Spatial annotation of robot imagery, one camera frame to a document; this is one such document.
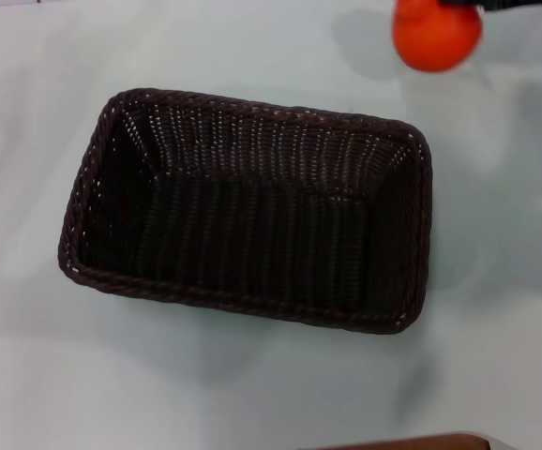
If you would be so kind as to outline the orange toy fruit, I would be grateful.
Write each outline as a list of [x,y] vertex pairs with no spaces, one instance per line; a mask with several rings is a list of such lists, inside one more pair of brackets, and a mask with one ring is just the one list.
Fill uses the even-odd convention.
[[465,62],[476,50],[483,22],[476,6],[442,0],[396,0],[392,41],[400,60],[414,70],[437,73]]

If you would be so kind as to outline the dark brown woven basket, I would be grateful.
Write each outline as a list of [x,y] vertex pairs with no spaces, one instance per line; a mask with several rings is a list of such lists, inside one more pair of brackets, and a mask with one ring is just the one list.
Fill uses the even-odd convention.
[[432,167],[415,127],[138,88],[102,109],[58,264],[98,291],[368,334],[419,316]]

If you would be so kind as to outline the brown wooden board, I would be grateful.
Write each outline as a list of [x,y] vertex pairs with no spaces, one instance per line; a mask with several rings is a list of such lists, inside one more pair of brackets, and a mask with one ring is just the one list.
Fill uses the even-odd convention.
[[450,433],[396,441],[362,442],[318,450],[491,450],[489,442],[468,433]]

